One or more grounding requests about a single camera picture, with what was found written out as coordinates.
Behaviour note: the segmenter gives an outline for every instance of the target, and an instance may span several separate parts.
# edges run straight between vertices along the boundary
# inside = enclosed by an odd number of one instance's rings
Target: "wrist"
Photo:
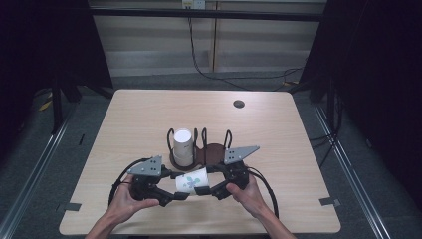
[[[255,215],[255,217],[258,220],[263,221],[265,219],[276,217],[276,215],[267,205],[264,205],[261,208],[259,208],[258,213]]]
[[[107,213],[107,212],[100,218],[100,221],[102,222],[104,226],[108,228],[112,228],[112,229],[116,227],[118,224],[120,224],[120,222],[118,221],[118,218],[115,215],[112,215],[111,213]]]
[[[118,223],[108,214],[103,215],[88,233],[86,239],[107,238]]]

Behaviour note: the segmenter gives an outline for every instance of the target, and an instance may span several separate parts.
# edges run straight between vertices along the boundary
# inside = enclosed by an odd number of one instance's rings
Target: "paper cup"
[[[205,167],[176,177],[176,189],[179,192],[196,195],[195,187],[201,186],[209,186],[207,169]]]
[[[174,133],[173,156],[179,166],[193,163],[193,139],[189,129],[180,128]]]

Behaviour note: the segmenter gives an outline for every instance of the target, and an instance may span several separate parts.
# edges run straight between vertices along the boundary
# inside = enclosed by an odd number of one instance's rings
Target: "wall outlet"
[[[205,10],[205,0],[193,0],[193,9]]]
[[[193,9],[193,0],[182,0],[182,9]]]

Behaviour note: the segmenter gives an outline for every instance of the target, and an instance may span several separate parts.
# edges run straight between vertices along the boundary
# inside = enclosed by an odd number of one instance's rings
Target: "small round object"
[[[245,103],[241,100],[237,100],[233,103],[233,106],[235,106],[237,109],[241,109],[245,106]]]

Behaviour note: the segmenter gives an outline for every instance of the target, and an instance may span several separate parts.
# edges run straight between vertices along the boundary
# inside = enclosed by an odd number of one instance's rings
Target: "gray floor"
[[[292,76],[288,81],[297,79],[298,76]],[[281,85],[282,80],[254,79],[230,80],[230,82],[248,90],[272,91]],[[113,81],[116,89],[242,90],[224,81],[206,80],[198,74],[116,78]],[[59,232],[64,214],[56,209],[60,203],[70,201],[109,104],[109,100],[90,90],[82,89],[82,92],[83,98],[76,106],[68,128],[42,175],[13,238],[68,238]],[[309,138],[314,138],[322,136],[323,130],[308,94],[309,92],[294,94],[294,99]],[[0,218],[3,218],[13,205],[50,138],[53,125],[52,109],[37,111],[45,97],[46,95],[42,95],[34,99],[31,116],[7,163],[1,168]],[[366,145],[364,136],[347,117],[347,113],[343,117],[339,139],[385,222],[391,238],[422,238],[421,212],[416,209],[406,191],[385,168],[382,158]],[[328,143],[316,148],[316,160],[321,161],[328,148]],[[341,205],[336,207],[341,230],[335,234],[297,234],[298,238],[376,238],[334,153],[328,156],[321,173],[331,197],[341,202]]]

